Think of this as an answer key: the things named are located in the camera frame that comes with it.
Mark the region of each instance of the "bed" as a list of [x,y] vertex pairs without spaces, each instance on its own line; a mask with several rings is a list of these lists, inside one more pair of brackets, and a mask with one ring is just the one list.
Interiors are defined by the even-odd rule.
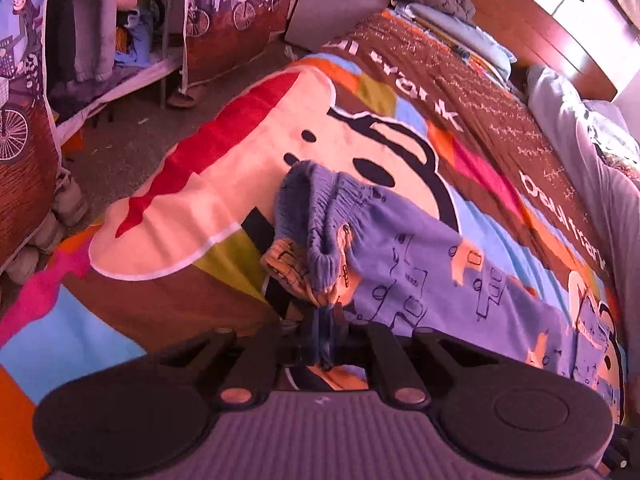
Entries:
[[564,74],[584,99],[611,101],[617,90],[602,69],[562,25],[533,0],[473,0],[474,21],[518,58],[514,81],[524,71],[545,64]]
[[[476,6],[498,40],[516,34],[492,27],[488,0]],[[576,86],[609,97],[595,64],[578,70],[564,56],[567,36],[521,23],[546,38],[521,62],[546,59],[548,47],[536,46],[550,45],[564,59],[557,70],[570,64]],[[133,197],[65,241],[0,320],[0,404],[12,406],[0,414],[0,478],[47,473],[31,417],[60,384],[212,328],[249,335],[295,318],[294,296],[340,303],[345,318],[402,335],[435,326],[572,377],[622,421],[631,318],[587,213],[593,198],[583,200],[552,141],[485,65],[387,9],[247,89],[174,146]],[[307,214],[319,218],[309,232],[338,237],[323,242],[337,259],[312,265],[305,236],[283,227],[306,217],[287,209],[281,185],[318,175],[356,191],[339,228],[322,227],[326,201],[309,199]],[[418,228],[402,230],[406,219],[394,217],[380,234],[349,216],[374,202],[387,219],[385,203],[400,203]],[[379,265],[355,262],[363,243],[381,248]],[[318,286],[322,262],[335,272]],[[354,370],[311,373],[335,389],[366,387]]]

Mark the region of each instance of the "cartoon print fabric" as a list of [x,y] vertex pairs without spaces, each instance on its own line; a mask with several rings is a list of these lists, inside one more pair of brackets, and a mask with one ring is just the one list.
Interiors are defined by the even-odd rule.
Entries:
[[42,87],[45,0],[0,0],[0,268],[42,222],[59,156]]
[[[273,224],[278,186],[297,160],[390,187],[574,325],[584,295],[569,292],[575,273],[620,323],[598,236],[527,109],[390,12],[250,89],[176,146],[134,197],[109,209],[92,240],[94,269],[133,281],[200,258],[199,268],[212,269],[210,248],[231,236],[263,254],[273,229],[252,226]],[[264,270],[252,273],[253,295],[273,304]],[[624,351],[619,341],[608,346],[616,348],[606,381],[618,414]]]
[[186,0],[182,86],[206,82],[261,53],[286,28],[290,0]]
[[[174,146],[133,197],[111,205],[102,226],[69,240],[28,283],[0,320],[0,369],[25,404],[205,330],[228,326],[246,335],[294,314],[291,294],[260,259],[274,242],[278,190],[299,160],[344,172],[359,186],[389,189],[425,222],[437,219],[442,225],[428,243],[446,266],[412,267],[446,279],[450,289],[467,287],[470,310],[451,315],[469,313],[465,322],[475,333],[496,333],[493,314],[506,298],[501,284],[524,305],[546,304],[552,310],[545,319],[573,334],[572,351],[596,353],[554,354],[562,351],[556,332],[547,334],[542,318],[529,327],[525,312],[530,336],[513,346],[518,358],[542,368],[582,359],[582,380],[595,381],[622,418],[626,364],[616,295],[598,236],[558,158],[519,101],[388,11],[247,89]],[[346,257],[356,240],[342,233]],[[420,284],[404,260],[405,253],[414,260],[412,240],[388,241],[381,265],[390,281],[356,290],[345,316],[374,317],[358,311],[361,293],[380,302],[394,296],[395,279]],[[399,265],[389,276],[394,259]],[[417,301],[406,302],[409,296]],[[417,294],[396,303],[384,321],[402,330],[436,312]],[[498,335],[487,344],[510,346],[509,333]],[[36,478],[3,473],[3,480]]]
[[589,296],[576,336],[562,311],[387,186],[297,162],[276,197],[274,243],[262,261],[294,295],[342,310],[347,321],[404,336],[435,328],[609,394],[596,375],[609,329]]

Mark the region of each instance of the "blue fabric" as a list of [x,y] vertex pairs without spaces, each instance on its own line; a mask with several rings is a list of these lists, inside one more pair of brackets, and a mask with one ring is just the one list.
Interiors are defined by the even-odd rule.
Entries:
[[66,382],[144,354],[61,286],[53,309],[0,349],[0,365],[37,404]]
[[396,99],[396,120],[411,127],[423,139],[426,135],[426,124],[424,118],[418,113],[418,110],[407,100]]
[[126,54],[116,51],[114,59],[119,65],[146,68],[151,65],[149,55],[153,41],[154,17],[148,10],[138,9],[140,10],[140,19],[133,20],[134,26],[127,29],[131,34],[132,45]]
[[355,75],[362,74],[362,69],[357,64],[355,64],[353,61],[347,61],[346,59],[343,59],[339,56],[332,56],[332,54],[325,54],[323,52],[319,52],[318,54],[309,54],[308,56],[305,56],[305,59],[312,59],[312,58],[326,59],[328,61],[331,61],[333,64],[336,64],[340,68],[343,68],[348,72],[351,72],[352,74],[355,74]]
[[399,2],[396,5],[396,10],[408,18],[420,17],[427,22],[433,23],[433,25],[452,36],[463,46],[477,52],[492,63],[505,80],[509,79],[511,63],[517,61],[516,57],[509,49],[495,41],[491,35],[481,28],[469,25],[455,16],[450,16],[422,4]]

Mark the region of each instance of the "shoe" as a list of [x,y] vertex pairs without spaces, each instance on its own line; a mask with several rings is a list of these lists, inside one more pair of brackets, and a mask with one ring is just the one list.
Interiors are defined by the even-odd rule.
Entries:
[[176,90],[167,100],[167,104],[173,108],[195,108],[200,104],[206,93],[206,85],[193,86],[187,89],[184,94]]
[[43,253],[51,254],[64,237],[65,228],[58,222],[56,216],[49,211],[28,243],[39,248]]
[[82,196],[80,186],[64,168],[56,183],[52,209],[66,227],[76,225],[89,211],[89,204]]
[[6,266],[4,272],[12,282],[24,285],[36,271],[39,259],[40,253],[35,247],[25,246],[15,255],[13,261]]

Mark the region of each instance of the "bedspread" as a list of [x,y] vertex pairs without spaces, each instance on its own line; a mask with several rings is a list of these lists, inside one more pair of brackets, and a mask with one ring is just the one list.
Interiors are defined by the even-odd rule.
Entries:
[[[500,341],[487,337],[501,296],[484,261],[531,298],[516,302],[515,322],[527,324],[527,305],[539,302],[575,340],[600,346],[584,378],[623,416],[622,319],[607,251],[558,157],[527,108],[478,65],[387,10],[230,102],[24,287],[0,321],[0,402],[22,406],[0,415],[0,478],[46,470],[30,417],[65,381],[211,328],[243,335],[295,314],[260,258],[273,242],[278,189],[300,160],[389,188],[444,224],[457,242],[438,253],[433,276],[467,287],[474,299],[452,308],[484,346],[541,368],[576,359],[561,356],[544,316],[533,339],[508,328]],[[381,265],[404,258],[410,240],[399,237]],[[408,274],[399,279],[412,285]],[[393,279],[380,283],[379,301]],[[427,275],[415,301],[385,322],[397,333],[428,324],[437,287]],[[585,304],[595,322],[580,322]],[[375,318],[357,301],[345,309]]]

